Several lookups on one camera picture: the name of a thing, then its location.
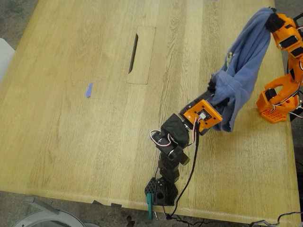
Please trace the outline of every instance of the wooden table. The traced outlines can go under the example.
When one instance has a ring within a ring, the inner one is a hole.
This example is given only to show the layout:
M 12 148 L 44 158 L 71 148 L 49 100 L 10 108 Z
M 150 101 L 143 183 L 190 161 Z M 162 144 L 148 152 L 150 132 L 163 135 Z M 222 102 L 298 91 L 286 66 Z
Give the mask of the wooden table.
M 146 210 L 159 156 L 148 132 L 206 91 L 249 17 L 268 6 L 274 1 L 40 0 L 0 87 L 0 190 Z M 255 105 L 282 74 L 272 40 L 234 131 L 201 137 L 177 214 L 275 223 L 300 210 L 290 123 L 265 121 Z M 191 159 L 193 150 L 185 149 Z M 179 168 L 179 190 L 191 164 Z

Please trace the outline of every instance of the blue towel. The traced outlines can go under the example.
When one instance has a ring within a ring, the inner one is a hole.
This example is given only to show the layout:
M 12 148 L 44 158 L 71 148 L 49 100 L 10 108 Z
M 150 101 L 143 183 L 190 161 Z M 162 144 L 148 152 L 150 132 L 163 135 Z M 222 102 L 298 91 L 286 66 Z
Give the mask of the blue towel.
M 231 132 L 239 110 L 249 100 L 254 89 L 258 70 L 270 42 L 270 31 L 265 23 L 273 10 L 262 8 L 250 18 L 236 41 L 228 50 L 232 53 L 227 67 L 227 56 L 223 67 L 212 76 L 215 94 L 208 101 L 216 105 L 229 98 L 220 114 L 222 122 L 215 125 L 215 130 Z

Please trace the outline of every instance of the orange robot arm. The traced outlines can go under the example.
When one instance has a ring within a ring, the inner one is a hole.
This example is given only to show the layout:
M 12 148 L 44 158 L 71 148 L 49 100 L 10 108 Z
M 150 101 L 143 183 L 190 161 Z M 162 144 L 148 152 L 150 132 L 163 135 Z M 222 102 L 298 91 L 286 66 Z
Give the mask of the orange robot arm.
M 299 105 L 299 97 L 296 93 L 303 80 L 302 32 L 297 23 L 284 14 L 273 13 L 266 27 L 271 31 L 277 48 L 288 51 L 289 73 L 265 85 L 265 91 L 260 94 L 257 106 L 261 116 L 267 120 L 285 121 L 288 112 Z M 282 89 L 277 94 L 274 89 L 280 86 Z

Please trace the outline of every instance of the gray floor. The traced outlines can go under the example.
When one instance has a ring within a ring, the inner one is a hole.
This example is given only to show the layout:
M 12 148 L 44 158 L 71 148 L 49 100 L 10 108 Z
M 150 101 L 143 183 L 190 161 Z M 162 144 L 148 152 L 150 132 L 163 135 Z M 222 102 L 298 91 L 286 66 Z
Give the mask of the gray floor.
M 0 0 L 0 38 L 4 38 L 14 49 L 16 49 L 23 31 L 33 13 L 37 0 Z M 279 12 L 294 17 L 303 12 L 302 0 L 276 0 L 276 8 Z M 296 159 L 303 163 L 303 120 L 296 119 L 292 122 L 294 148 Z M 30 205 L 23 201 L 24 195 L 0 192 L 0 227 L 11 227 L 19 219 L 35 211 Z M 136 222 L 135 226 L 141 227 L 186 227 L 186 224 L 174 220 L 167 221 L 163 214 L 158 214 L 159 220 L 149 221 L 146 211 L 131 210 L 117 207 L 108 207 L 87 203 L 71 202 L 41 198 L 54 208 L 68 211 L 83 222 L 96 223 L 102 227 L 125 227 L 126 217 L 131 215 Z M 201 221 L 199 218 L 185 217 L 185 220 L 194 223 Z M 245 224 L 222 222 L 211 223 L 208 227 L 244 227 Z

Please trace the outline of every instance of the wire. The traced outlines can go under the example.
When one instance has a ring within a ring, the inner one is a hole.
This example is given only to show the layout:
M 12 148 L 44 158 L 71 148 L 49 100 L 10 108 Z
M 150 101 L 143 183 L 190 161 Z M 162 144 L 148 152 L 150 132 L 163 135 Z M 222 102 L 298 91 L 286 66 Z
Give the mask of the wire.
M 156 145 L 158 145 L 159 147 L 168 147 L 168 146 L 171 144 L 170 134 L 167 135 L 167 139 L 169 140 L 169 143 L 168 143 L 168 144 L 162 145 L 162 144 L 157 143 L 157 142 L 155 141 L 155 139 L 152 137 L 152 132 L 154 132 L 154 131 L 157 131 L 157 132 L 161 132 L 161 131 L 160 131 L 160 130 L 151 130 L 151 131 L 150 131 L 150 138 L 151 138 L 151 140 L 152 140 Z
M 278 219 L 277 219 L 277 223 L 274 223 L 274 224 L 270 224 L 268 223 L 267 221 L 265 220 L 261 220 L 261 221 L 256 221 L 256 222 L 251 222 L 250 224 L 250 227 L 254 226 L 254 225 L 260 225 L 260 224 L 265 224 L 267 226 L 270 226 L 270 227 L 275 227 L 275 226 L 278 226 L 280 225 L 280 218 L 285 216 L 285 215 L 291 215 L 291 214 L 302 214 L 303 212 L 302 211 L 295 211 L 295 212 L 290 212 L 290 213 L 285 213 L 285 214 L 281 214 Z
M 293 96 L 295 96 L 298 92 L 299 92 L 299 89 L 300 89 L 300 86 L 301 86 L 301 83 L 300 82 L 298 82 L 298 85 L 299 85 L 299 87 L 298 87 L 298 90 L 296 90 L 291 96 L 289 96 L 288 98 L 286 98 L 286 99 L 284 99 L 284 101 L 283 102 L 281 102 L 281 103 L 278 103 L 278 104 L 272 104 L 272 106 L 274 107 L 273 109 L 271 109 L 269 112 L 270 113 L 272 113 L 272 112 L 274 112 L 275 110 L 276 110 L 276 106 L 279 106 L 279 105 L 281 105 L 281 104 L 283 104 L 284 102 L 286 102 L 288 99 L 290 99 L 291 97 L 293 97 Z
M 303 116 L 299 116 L 299 115 L 297 115 L 297 114 L 295 114 L 295 113 L 293 113 L 293 112 L 289 112 L 290 114 L 293 114 L 293 115 L 295 115 L 295 116 L 297 116 L 297 117 L 299 117 L 299 118 L 303 118 Z
M 155 178 L 156 178 L 156 176 L 157 176 L 157 172 L 158 172 L 158 170 L 159 170 L 159 167 L 157 167 L 157 169 L 156 169 L 156 172 L 155 172 Z
M 219 222 L 223 222 L 223 221 L 209 221 L 209 222 L 204 222 L 204 224 L 209 224 L 209 223 L 219 223 Z
M 196 126 L 196 121 L 197 121 L 197 118 L 195 117 L 195 120 L 194 120 L 194 126 L 193 126 L 193 142 L 195 142 L 195 126 Z
M 180 195 L 178 196 L 178 198 L 177 198 L 177 200 L 176 200 L 176 205 L 175 205 L 175 208 L 174 208 L 173 212 L 172 212 L 171 214 L 166 214 L 166 218 L 167 218 L 167 219 L 170 219 L 170 218 L 174 215 L 174 213 L 176 212 L 177 207 L 178 207 L 178 202 L 179 202 L 181 196 L 183 195 L 184 191 L 186 190 L 186 188 L 187 188 L 187 186 L 188 186 L 188 184 L 189 184 L 189 182 L 190 182 L 190 180 L 191 180 L 191 177 L 192 177 L 192 175 L 193 175 L 193 173 L 194 173 L 194 170 L 195 170 L 196 159 L 197 159 L 197 152 L 198 152 L 198 146 L 199 146 L 199 126 L 200 126 L 199 123 L 195 123 L 195 125 L 196 125 L 196 124 L 197 124 L 198 127 L 195 128 L 195 130 L 196 130 L 196 133 L 195 133 L 195 134 L 196 134 L 196 148 L 195 148 L 195 154 L 194 154 L 193 165 L 192 165 L 192 168 L 191 168 L 191 171 L 190 171 L 188 180 L 187 180 L 187 182 L 186 182 L 184 188 L 182 189 Z
M 223 222 L 223 221 L 209 221 L 209 222 L 205 222 L 205 218 L 204 218 L 202 221 L 197 221 L 197 222 L 195 222 L 195 223 L 193 224 L 193 223 L 190 223 L 190 222 L 188 222 L 188 221 L 185 221 L 184 218 L 181 219 L 181 217 L 180 217 L 179 215 L 176 215 L 177 218 L 175 218 L 175 217 L 170 217 L 170 216 L 169 216 L 169 218 L 168 218 L 168 215 L 169 215 L 169 214 L 167 214 L 167 213 L 165 212 L 164 206 L 162 206 L 162 208 L 163 208 L 163 213 L 164 213 L 164 215 L 166 215 L 166 218 L 167 218 L 167 219 L 174 219 L 174 220 L 176 220 L 176 221 L 178 221 L 178 222 L 183 222 L 183 223 L 187 224 L 188 227 L 189 227 L 189 226 L 195 226 L 196 224 L 200 224 L 198 227 L 201 227 L 201 225 L 203 225 L 203 224 L 210 224 L 210 223 L 219 223 L 219 222 Z
M 301 162 L 296 161 L 296 163 L 300 164 L 301 166 L 303 166 L 303 164 Z

